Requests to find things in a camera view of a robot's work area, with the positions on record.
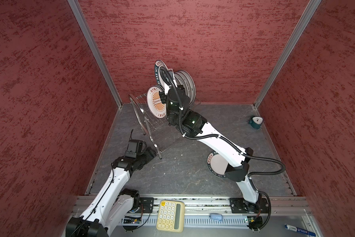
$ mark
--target light blue eraser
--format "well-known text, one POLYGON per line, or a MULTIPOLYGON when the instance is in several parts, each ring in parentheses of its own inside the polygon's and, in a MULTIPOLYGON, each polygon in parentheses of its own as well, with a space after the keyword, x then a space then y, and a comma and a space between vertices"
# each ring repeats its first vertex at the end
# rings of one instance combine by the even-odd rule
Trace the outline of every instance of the light blue eraser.
POLYGON ((210 214, 210 219, 223 221, 224 217, 221 214, 210 214))

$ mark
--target orange sunburst pattern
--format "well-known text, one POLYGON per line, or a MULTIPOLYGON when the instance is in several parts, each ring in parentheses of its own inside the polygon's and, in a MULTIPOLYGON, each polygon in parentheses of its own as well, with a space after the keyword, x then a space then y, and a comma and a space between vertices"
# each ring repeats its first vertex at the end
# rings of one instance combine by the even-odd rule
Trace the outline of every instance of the orange sunburst pattern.
POLYGON ((152 94, 152 104, 154 105, 154 107, 158 110, 158 111, 163 111, 165 105, 163 103, 161 103, 161 99, 159 96, 159 92, 156 91, 152 94))

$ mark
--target calculator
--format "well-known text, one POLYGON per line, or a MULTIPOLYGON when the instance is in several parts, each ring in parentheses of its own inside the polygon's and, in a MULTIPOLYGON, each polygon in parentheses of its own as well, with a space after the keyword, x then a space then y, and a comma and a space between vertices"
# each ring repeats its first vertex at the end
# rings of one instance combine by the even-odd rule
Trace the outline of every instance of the calculator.
POLYGON ((163 200, 160 202, 156 229, 180 233, 184 228, 183 202, 163 200))

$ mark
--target red wall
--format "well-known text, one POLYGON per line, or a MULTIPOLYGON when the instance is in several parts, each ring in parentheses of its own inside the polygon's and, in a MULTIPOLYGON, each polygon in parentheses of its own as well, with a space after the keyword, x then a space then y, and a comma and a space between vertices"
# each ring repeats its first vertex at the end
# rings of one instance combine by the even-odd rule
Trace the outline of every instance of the red wall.
POLYGON ((119 95, 188 71, 204 102, 253 103, 308 0, 80 0, 119 95))
POLYGON ((259 110, 326 236, 355 236, 355 1, 322 0, 259 110))
POLYGON ((0 1, 0 236, 61 235, 115 111, 66 0, 0 1))

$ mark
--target alarm clock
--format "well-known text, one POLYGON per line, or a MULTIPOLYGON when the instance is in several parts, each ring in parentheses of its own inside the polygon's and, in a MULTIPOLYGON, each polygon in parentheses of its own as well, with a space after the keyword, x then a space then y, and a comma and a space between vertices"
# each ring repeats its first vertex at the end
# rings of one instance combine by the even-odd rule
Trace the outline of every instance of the alarm clock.
POLYGON ((258 116, 252 116, 249 120, 249 124, 255 129, 259 129, 262 123, 263 118, 258 116))

